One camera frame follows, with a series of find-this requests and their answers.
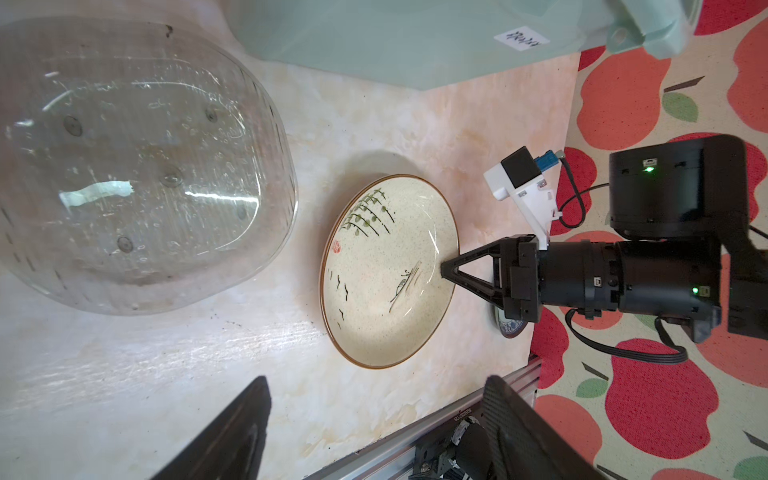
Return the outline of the blue white patterned plate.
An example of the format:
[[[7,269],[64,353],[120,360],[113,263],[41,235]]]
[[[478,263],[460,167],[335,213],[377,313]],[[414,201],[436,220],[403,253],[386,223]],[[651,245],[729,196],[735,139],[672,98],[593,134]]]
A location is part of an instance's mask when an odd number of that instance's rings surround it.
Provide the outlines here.
[[[502,309],[492,308],[496,326],[504,338],[513,339],[520,335],[528,325],[523,320],[508,319]]]

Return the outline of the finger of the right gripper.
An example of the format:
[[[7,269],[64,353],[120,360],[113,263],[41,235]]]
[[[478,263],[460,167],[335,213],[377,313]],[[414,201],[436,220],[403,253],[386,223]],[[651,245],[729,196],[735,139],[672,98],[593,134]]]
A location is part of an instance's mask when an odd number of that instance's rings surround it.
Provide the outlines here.
[[[442,278],[476,295],[485,302],[502,309],[503,290],[494,284],[465,272],[442,273]]]
[[[458,272],[461,266],[472,263],[481,258],[499,258],[502,255],[502,248],[508,243],[509,240],[509,237],[504,237],[466,253],[460,254],[457,257],[447,259],[441,263],[440,271],[442,273]]]

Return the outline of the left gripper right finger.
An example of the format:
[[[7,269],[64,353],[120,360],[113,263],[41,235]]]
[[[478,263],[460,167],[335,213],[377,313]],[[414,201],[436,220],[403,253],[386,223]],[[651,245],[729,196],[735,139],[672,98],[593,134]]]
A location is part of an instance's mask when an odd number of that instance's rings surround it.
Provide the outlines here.
[[[603,478],[503,378],[487,378],[482,403],[498,479]]]

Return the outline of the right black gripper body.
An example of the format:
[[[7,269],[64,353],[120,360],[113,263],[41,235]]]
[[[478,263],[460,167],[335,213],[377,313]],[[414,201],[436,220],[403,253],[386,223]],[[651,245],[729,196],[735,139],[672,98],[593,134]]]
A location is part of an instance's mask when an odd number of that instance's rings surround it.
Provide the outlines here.
[[[615,152],[610,225],[619,240],[494,247],[494,303],[536,322],[545,305],[587,318],[608,311],[679,324],[697,343],[721,323],[750,332],[747,149],[732,135]]]

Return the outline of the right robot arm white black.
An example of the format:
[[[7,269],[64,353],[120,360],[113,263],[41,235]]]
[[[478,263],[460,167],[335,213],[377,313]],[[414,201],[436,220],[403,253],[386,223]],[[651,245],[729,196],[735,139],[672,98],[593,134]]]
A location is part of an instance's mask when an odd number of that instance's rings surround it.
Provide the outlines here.
[[[697,343],[726,324],[767,335],[767,254],[751,241],[747,147],[717,134],[614,152],[616,242],[507,237],[443,262],[444,279],[535,323],[544,306],[587,319],[653,315]]]

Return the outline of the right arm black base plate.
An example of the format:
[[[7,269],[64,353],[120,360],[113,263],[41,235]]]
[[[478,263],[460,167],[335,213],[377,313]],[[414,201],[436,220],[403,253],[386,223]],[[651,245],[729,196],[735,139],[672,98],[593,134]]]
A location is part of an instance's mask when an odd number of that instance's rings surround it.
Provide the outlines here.
[[[440,425],[417,441],[409,479],[495,479],[482,423],[473,416]]]

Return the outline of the cream plate with plant motif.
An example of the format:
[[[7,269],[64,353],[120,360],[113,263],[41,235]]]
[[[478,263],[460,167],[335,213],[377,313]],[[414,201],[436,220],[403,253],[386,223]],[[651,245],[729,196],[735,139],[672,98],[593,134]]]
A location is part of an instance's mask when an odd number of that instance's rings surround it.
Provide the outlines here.
[[[322,260],[321,311],[337,350],[367,369],[412,357],[448,310],[454,286],[440,266],[458,251],[454,215],[428,181],[392,175],[358,193]]]

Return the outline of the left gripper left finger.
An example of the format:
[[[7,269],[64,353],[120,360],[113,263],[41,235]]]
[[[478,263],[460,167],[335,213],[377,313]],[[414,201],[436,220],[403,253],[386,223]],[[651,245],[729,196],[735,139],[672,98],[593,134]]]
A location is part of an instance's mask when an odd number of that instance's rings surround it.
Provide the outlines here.
[[[254,379],[156,479],[255,479],[264,452],[271,396]]]

